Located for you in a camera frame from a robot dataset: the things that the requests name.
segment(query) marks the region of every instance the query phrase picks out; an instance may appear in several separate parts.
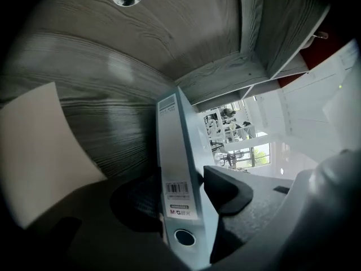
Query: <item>wood grain surface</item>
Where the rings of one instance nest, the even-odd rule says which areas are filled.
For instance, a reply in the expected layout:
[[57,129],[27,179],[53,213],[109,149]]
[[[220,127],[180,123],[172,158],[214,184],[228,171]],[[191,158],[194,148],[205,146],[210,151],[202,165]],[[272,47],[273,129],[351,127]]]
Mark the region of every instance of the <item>wood grain surface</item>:
[[[308,70],[302,56],[297,54],[275,78]],[[197,104],[267,80],[269,77],[256,55],[235,53],[200,67],[175,83],[192,104]]]
[[255,52],[270,78],[298,53],[328,9],[320,0],[264,0]]
[[254,51],[261,25],[263,0],[240,0],[241,10],[241,55]]
[[110,47],[173,80],[239,51],[238,0],[42,0],[28,31],[64,33]]
[[107,177],[156,164],[155,99],[170,79],[97,43],[25,34],[2,70],[0,104],[51,81],[75,137]]

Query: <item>brand logo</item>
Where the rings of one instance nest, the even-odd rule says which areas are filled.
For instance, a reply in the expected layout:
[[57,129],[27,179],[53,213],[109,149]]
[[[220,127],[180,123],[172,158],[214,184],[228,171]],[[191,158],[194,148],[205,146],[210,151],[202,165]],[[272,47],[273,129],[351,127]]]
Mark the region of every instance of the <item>brand logo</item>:
[[170,213],[173,215],[181,215],[181,216],[190,216],[190,211],[179,211],[179,210],[170,210]]
[[174,209],[189,209],[187,205],[170,205],[170,207]]

